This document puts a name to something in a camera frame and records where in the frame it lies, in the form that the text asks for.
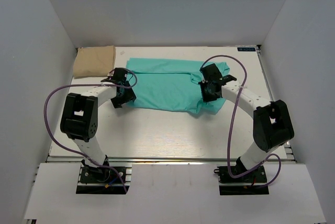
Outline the teal t shirt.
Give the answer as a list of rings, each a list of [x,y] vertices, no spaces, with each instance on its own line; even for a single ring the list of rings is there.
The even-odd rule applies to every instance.
[[[133,71],[137,79],[130,77],[128,81],[134,85],[137,98],[128,106],[191,114],[204,110],[215,115],[226,100],[203,101],[198,84],[203,79],[199,71],[202,64],[202,61],[190,60],[129,59],[126,68]]]

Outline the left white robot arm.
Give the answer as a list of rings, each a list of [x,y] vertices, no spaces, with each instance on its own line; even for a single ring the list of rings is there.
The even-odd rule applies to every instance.
[[[107,101],[118,109],[136,100],[132,89],[134,84],[127,80],[129,74],[137,81],[130,70],[115,68],[102,80],[101,85],[82,94],[69,93],[65,100],[60,130],[78,146],[85,158],[85,165],[94,167],[92,174],[100,182],[109,179],[111,170],[96,138],[98,109]]]

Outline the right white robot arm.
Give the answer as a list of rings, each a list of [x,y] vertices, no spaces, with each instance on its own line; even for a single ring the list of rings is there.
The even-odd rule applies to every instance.
[[[247,182],[255,176],[255,168],[279,146],[294,137],[287,105],[282,100],[270,101],[247,89],[232,75],[223,76],[213,63],[202,66],[203,80],[199,82],[206,103],[224,98],[234,103],[253,120],[254,142],[235,165],[237,177]]]

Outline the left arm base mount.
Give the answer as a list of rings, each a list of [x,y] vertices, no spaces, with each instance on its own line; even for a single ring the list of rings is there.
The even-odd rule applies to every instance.
[[[130,187],[131,169],[126,166],[116,166],[113,170],[100,167],[83,166],[80,169],[76,186],[78,195],[125,195],[126,191],[119,177],[125,184],[126,190]]]

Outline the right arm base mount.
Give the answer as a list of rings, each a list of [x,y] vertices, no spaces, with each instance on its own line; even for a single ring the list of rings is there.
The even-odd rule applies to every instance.
[[[228,173],[227,166],[218,166],[214,169],[218,176],[220,196],[268,195],[269,188],[266,172],[263,166],[251,173],[233,178]]]

